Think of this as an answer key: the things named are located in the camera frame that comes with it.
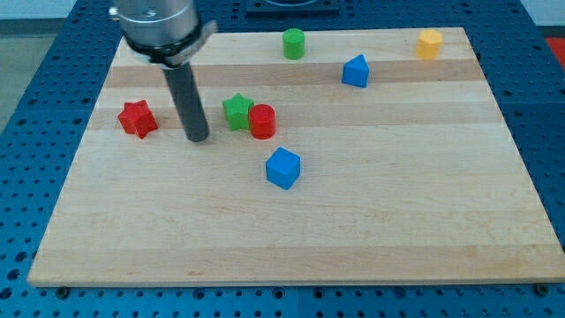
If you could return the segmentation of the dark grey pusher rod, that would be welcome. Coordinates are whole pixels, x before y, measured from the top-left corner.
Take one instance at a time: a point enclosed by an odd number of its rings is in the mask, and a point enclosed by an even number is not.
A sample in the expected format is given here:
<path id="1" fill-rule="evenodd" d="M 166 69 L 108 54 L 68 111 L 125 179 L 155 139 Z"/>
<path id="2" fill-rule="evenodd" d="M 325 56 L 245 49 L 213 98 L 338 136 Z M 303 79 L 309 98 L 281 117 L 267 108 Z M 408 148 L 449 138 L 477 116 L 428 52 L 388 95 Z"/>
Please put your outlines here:
<path id="1" fill-rule="evenodd" d="M 192 142 L 205 140 L 209 127 L 191 66 L 184 64 L 163 73 L 186 138 Z"/>

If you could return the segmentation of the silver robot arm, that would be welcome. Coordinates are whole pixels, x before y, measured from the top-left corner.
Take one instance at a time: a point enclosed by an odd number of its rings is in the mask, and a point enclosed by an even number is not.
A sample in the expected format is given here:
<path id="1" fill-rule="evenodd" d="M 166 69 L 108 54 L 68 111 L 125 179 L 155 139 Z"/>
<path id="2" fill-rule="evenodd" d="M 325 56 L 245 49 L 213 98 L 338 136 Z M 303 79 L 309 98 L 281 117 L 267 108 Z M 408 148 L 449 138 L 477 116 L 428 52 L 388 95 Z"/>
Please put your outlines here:
<path id="1" fill-rule="evenodd" d="M 109 15 L 129 47 L 162 68 L 186 138 L 207 139 L 209 127 L 191 59 L 218 31 L 217 23 L 204 21 L 194 0 L 115 0 Z"/>

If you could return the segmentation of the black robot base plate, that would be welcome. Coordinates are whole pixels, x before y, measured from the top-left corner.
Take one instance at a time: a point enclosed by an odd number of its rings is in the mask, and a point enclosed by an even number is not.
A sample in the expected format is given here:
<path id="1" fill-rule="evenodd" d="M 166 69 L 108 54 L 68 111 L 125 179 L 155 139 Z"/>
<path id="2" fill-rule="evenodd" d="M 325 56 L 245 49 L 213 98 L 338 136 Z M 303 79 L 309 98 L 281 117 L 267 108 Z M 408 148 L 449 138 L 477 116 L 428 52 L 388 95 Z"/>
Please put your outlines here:
<path id="1" fill-rule="evenodd" d="M 268 14 L 337 14 L 340 6 L 340 0 L 245 0 L 245 15 L 258 17 Z"/>

